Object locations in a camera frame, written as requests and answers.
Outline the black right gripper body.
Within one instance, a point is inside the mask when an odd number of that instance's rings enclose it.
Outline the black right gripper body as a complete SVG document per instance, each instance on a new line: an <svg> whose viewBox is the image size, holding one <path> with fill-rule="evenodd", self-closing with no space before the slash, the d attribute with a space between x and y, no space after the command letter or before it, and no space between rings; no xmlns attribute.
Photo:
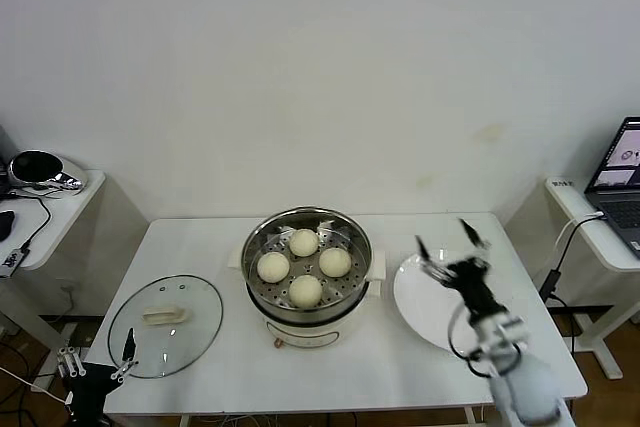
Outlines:
<svg viewBox="0 0 640 427"><path fill-rule="evenodd" d="M447 288L456 290L471 315L496 315L505 307L498 303L485 283L489 264L479 257L467 257L447 265Z"/></svg>

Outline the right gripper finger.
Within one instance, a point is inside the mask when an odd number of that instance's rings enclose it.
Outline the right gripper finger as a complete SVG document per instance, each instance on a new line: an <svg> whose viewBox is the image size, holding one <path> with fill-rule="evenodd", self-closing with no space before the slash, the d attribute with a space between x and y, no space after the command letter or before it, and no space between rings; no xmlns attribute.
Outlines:
<svg viewBox="0 0 640 427"><path fill-rule="evenodd" d="M422 270L440 285L450 287L453 280L453 272L447 265L438 263L431 258L419 235L415 236L415 240Z"/></svg>
<svg viewBox="0 0 640 427"><path fill-rule="evenodd" d="M466 220L459 218L463 230L471 242L474 250L470 254L469 259L472 260L479 268L489 270L491 243L481 237L479 232Z"/></svg>

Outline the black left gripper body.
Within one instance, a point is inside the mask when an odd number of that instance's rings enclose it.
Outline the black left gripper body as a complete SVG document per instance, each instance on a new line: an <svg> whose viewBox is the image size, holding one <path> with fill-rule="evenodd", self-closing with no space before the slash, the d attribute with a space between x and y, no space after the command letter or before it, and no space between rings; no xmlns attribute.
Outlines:
<svg viewBox="0 0 640 427"><path fill-rule="evenodd" d="M104 364L85 364L85 375L66 377L65 400L69 422L101 422L104 417L106 397L119 388L118 369Z"/></svg>

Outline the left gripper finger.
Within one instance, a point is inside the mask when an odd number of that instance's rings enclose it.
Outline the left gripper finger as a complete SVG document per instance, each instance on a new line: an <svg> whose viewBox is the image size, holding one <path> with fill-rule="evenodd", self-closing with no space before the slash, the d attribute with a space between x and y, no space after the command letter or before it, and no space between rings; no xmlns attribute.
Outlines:
<svg viewBox="0 0 640 427"><path fill-rule="evenodd" d="M83 363L79 350L75 347L62 347L57 351L57 368L62 378L83 376Z"/></svg>
<svg viewBox="0 0 640 427"><path fill-rule="evenodd" d="M124 381L125 378L130 374L130 371L138 364L138 361L135 358L135 354L135 331L134 328L131 327L127 333L126 341L123 348L122 364L111 375L111 379L113 381Z"/></svg>

